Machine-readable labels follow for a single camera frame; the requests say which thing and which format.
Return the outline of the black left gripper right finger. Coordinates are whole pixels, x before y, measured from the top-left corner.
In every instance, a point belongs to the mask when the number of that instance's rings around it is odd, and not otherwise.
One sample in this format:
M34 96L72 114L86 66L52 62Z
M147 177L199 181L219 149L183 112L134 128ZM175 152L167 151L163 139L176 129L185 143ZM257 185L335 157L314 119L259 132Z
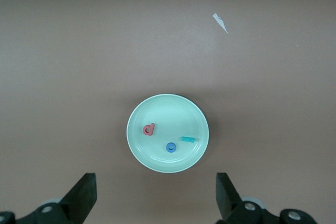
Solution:
M302 210L284 209L275 216L251 200L242 200L226 173L216 174L216 202L222 217L218 223L316 223Z

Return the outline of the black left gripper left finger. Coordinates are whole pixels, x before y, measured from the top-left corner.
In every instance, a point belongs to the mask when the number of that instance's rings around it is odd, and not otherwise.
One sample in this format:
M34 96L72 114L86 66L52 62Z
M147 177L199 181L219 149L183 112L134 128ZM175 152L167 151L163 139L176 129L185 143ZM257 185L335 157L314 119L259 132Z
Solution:
M96 201L96 174L86 173L60 202L43 204L20 219L13 212L2 211L1 223L84 223Z

